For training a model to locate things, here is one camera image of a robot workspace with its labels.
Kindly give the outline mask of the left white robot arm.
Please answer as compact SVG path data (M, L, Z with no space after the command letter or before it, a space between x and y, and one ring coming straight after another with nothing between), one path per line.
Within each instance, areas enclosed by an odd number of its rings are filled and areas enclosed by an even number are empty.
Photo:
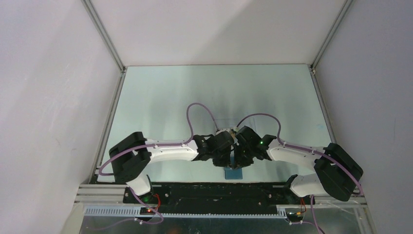
M161 142L144 138L142 132L135 132L111 148L111 157L99 168L99 175L107 176L103 170L112 166L117 183L126 184L142 203L152 201L154 190L148 175L143 170L150 164L170 161L207 161L212 159L219 167L230 165L233 136L219 132L215 136L193 135L186 141Z

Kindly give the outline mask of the blue card holder wallet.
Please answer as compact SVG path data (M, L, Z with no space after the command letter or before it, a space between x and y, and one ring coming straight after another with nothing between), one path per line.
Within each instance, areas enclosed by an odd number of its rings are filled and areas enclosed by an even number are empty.
M238 169L224 168L224 178L225 180L242 180L243 179L242 168L238 168Z

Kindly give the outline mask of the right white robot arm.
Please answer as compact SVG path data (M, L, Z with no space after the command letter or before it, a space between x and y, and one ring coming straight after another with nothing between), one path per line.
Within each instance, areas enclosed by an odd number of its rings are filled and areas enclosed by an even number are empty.
M238 167L247 167L256 158L295 164L311 171L308 175L289 177L283 197L290 204L308 195L324 194L346 202L364 174L353 158L335 143L327 147L295 146L273 135L260 137L247 126L239 129L235 138L234 156Z

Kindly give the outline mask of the clear acrylic box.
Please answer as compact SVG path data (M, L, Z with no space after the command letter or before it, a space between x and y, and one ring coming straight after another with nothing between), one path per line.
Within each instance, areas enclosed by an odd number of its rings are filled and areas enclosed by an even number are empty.
M242 118L218 118L216 119L216 124L219 130L229 129L236 127L241 122L241 120ZM253 117L243 120L242 123L238 126L238 128L241 129L244 126L251 128L255 132L257 131L255 119Z

